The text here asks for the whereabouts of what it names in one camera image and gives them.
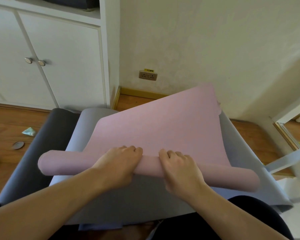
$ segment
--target cabinet door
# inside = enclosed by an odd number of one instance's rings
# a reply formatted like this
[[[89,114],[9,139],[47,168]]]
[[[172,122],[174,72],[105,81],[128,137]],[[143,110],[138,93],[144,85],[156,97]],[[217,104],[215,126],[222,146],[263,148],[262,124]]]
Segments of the cabinet door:
[[[19,14],[60,108],[105,107],[98,29]]]
[[[56,105],[14,13],[0,9],[0,103],[52,109]]]

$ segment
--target gray disc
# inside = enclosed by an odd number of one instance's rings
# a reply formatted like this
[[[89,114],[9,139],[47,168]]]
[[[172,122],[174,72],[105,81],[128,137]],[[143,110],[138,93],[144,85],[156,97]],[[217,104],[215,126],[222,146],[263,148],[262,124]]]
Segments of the gray disc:
[[[12,148],[14,150],[17,150],[17,149],[23,148],[24,145],[25,145],[25,143],[23,141],[18,141],[12,145]]]

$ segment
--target black pants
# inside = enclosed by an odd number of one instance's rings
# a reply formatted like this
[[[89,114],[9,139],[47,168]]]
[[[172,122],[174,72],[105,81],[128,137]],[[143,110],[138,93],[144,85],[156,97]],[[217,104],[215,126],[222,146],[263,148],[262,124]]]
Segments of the black pants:
[[[231,203],[248,212],[255,218],[293,240],[292,234],[279,216],[268,204],[250,196],[236,196],[229,199]],[[220,239],[198,213],[190,213],[163,220],[158,226],[152,240],[160,239]]]

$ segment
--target dark gray roll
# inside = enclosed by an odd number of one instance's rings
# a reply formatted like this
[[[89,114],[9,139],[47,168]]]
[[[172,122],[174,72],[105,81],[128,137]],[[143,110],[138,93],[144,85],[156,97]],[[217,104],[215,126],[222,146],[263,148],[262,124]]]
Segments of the dark gray roll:
[[[49,150],[64,151],[71,139],[80,114],[55,108],[39,130],[28,150],[0,193],[0,204],[5,205],[48,187],[52,177],[38,169],[39,157]]]

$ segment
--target pink mat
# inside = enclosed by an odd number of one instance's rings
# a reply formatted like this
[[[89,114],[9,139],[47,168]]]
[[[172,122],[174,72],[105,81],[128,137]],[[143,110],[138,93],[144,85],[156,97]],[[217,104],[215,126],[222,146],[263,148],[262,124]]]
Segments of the pink mat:
[[[83,152],[49,151],[38,162],[45,175],[75,175],[108,149],[143,148],[136,174],[162,177],[161,148],[189,154],[212,187],[256,191],[260,180],[250,169],[231,167],[221,135],[221,109],[211,84],[143,104],[100,119]]]

